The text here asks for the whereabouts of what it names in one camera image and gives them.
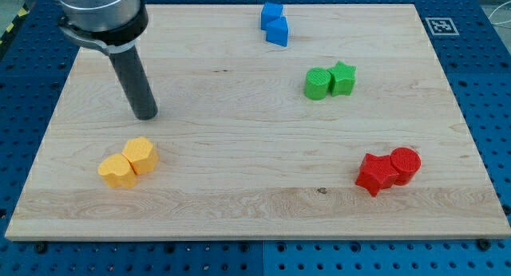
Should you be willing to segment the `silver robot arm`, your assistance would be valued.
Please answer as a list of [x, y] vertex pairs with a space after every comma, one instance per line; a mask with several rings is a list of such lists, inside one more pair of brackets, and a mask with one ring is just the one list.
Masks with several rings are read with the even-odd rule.
[[143, 0], [53, 0], [62, 9], [57, 25], [72, 43], [105, 55], [135, 46], [149, 17]]

